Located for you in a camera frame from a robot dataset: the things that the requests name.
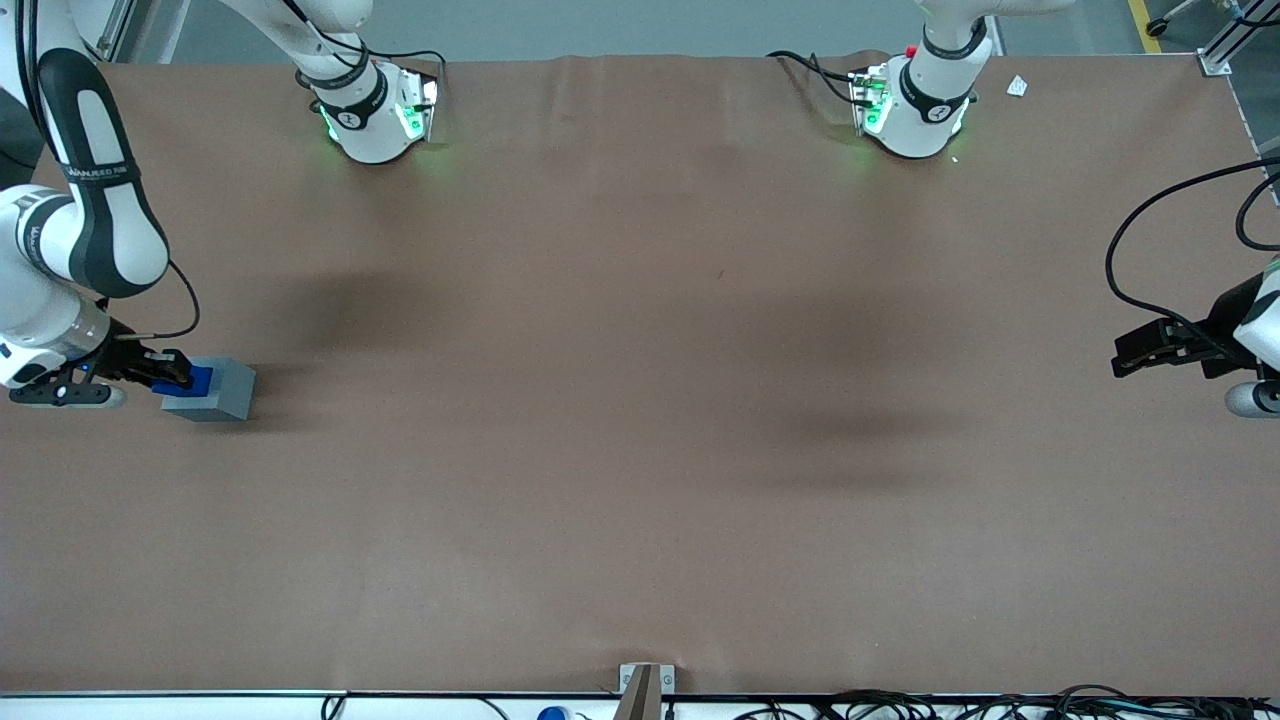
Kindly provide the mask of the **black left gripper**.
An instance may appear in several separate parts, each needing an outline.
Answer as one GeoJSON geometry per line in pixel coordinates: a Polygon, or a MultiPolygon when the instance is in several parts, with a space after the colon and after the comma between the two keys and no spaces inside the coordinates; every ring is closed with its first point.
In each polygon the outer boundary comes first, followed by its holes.
{"type": "MultiPolygon", "coordinates": [[[[1263,275],[1253,275],[1248,281],[1221,293],[1210,309],[1210,314],[1199,323],[1199,328],[1217,343],[1215,360],[1204,360],[1204,377],[1219,378],[1234,370],[1256,372],[1258,380],[1268,379],[1268,365],[1261,361],[1257,352],[1245,348],[1235,338],[1235,331],[1253,320],[1260,311],[1254,304],[1263,286],[1263,275]]],[[[1155,319],[1129,331],[1117,338],[1117,354],[1114,357],[1114,377],[1123,379],[1137,372],[1156,366],[1181,366],[1202,361],[1201,354],[1192,350],[1204,348],[1198,328],[1174,319],[1155,319]]]]}

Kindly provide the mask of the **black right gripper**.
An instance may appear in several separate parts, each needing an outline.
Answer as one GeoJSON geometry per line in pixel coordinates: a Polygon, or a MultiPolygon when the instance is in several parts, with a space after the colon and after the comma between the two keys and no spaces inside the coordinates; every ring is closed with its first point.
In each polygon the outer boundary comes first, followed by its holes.
{"type": "Polygon", "coordinates": [[[99,378],[148,387],[151,391],[192,391],[189,359],[178,348],[147,350],[142,343],[106,343],[99,350],[99,378]],[[157,370],[147,378],[143,370],[157,370]]]}

